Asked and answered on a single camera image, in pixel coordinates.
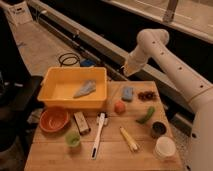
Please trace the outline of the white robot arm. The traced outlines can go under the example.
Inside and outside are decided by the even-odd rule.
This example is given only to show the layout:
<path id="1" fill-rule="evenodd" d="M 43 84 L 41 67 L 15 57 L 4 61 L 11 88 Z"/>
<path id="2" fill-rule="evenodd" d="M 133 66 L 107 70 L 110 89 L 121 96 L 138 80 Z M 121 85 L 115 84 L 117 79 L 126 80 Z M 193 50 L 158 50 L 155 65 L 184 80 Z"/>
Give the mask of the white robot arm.
<path id="1" fill-rule="evenodd" d="M 165 29 L 141 30 L 135 49 L 124 63 L 124 74 L 131 76 L 150 58 L 155 60 L 195 113 L 187 170 L 213 171 L 213 84 L 169 51 L 168 42 Z"/>

